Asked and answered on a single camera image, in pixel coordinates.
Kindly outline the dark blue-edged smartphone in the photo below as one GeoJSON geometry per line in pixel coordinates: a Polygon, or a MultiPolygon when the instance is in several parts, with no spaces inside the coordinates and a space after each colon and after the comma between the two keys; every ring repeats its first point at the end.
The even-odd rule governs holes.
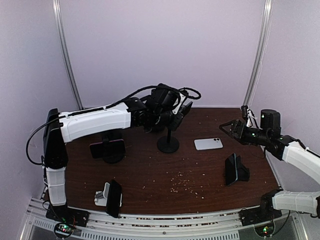
{"type": "Polygon", "coordinates": [[[180,114],[180,116],[182,118],[184,118],[191,110],[192,108],[192,105],[193,105],[193,102],[190,101],[189,103],[187,104],[182,104],[181,107],[179,108],[179,111],[178,113],[180,114]]]}

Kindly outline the black round-base tall stand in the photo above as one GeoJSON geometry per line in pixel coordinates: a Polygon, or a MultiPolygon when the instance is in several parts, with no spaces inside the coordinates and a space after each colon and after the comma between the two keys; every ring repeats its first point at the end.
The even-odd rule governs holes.
{"type": "Polygon", "coordinates": [[[165,128],[167,129],[167,135],[158,139],[157,148],[162,153],[172,154],[179,149],[180,142],[176,137],[172,136],[172,131],[168,127],[165,128]]]}

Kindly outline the white smartphone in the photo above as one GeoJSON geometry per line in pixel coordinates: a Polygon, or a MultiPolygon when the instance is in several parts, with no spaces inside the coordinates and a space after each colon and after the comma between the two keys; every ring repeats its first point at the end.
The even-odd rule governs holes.
{"type": "Polygon", "coordinates": [[[223,143],[220,138],[204,138],[194,140],[195,149],[198,151],[222,149],[223,143]]]}

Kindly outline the black phone teal edge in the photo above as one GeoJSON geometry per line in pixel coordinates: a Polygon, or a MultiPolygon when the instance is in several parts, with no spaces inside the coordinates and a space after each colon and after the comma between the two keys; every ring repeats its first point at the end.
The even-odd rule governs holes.
{"type": "Polygon", "coordinates": [[[225,185],[230,186],[233,183],[237,182],[238,177],[238,168],[237,168],[237,155],[232,153],[224,162],[225,166],[225,185]]]}

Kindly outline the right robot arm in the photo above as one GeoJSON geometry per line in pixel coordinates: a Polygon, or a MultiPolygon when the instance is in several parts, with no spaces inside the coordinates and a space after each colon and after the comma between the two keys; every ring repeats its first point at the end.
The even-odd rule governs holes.
{"type": "MultiPolygon", "coordinates": [[[[273,109],[260,112],[260,126],[253,127],[256,118],[246,105],[241,108],[242,119],[223,123],[219,129],[242,145],[263,146],[264,150],[275,158],[288,163],[316,182],[320,181],[320,156],[300,139],[281,133],[281,114],[273,109]]],[[[259,220],[268,220],[280,210],[310,214],[313,218],[320,216],[320,193],[275,190],[265,194],[261,205],[256,210],[259,220]]]]}

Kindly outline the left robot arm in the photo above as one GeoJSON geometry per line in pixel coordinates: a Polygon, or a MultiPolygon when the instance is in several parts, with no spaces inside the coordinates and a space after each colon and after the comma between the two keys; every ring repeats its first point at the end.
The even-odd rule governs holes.
{"type": "Polygon", "coordinates": [[[117,103],[86,110],[59,112],[51,109],[43,133],[43,164],[52,213],[61,222],[72,218],[67,206],[65,171],[66,144],[88,135],[134,127],[153,129],[164,126],[175,131],[181,124],[184,102],[189,96],[183,88],[165,84],[149,86],[151,94],[137,98],[131,94],[117,103]]]}

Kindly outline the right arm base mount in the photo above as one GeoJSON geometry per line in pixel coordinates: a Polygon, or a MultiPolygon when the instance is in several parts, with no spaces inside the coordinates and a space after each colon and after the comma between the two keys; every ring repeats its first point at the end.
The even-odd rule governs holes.
{"type": "Polygon", "coordinates": [[[273,237],[277,232],[275,219],[282,216],[282,211],[273,207],[272,198],[278,192],[280,192],[279,189],[265,193],[260,198],[258,207],[241,209],[238,214],[242,226],[255,225],[254,230],[259,237],[273,237]]]}

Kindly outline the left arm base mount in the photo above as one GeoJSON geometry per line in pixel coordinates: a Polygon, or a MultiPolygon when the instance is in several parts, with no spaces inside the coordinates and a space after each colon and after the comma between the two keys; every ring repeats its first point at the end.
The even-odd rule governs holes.
{"type": "Polygon", "coordinates": [[[67,239],[77,230],[77,227],[86,227],[90,213],[74,208],[60,208],[49,205],[45,217],[56,221],[53,233],[59,239],[67,239]]]}

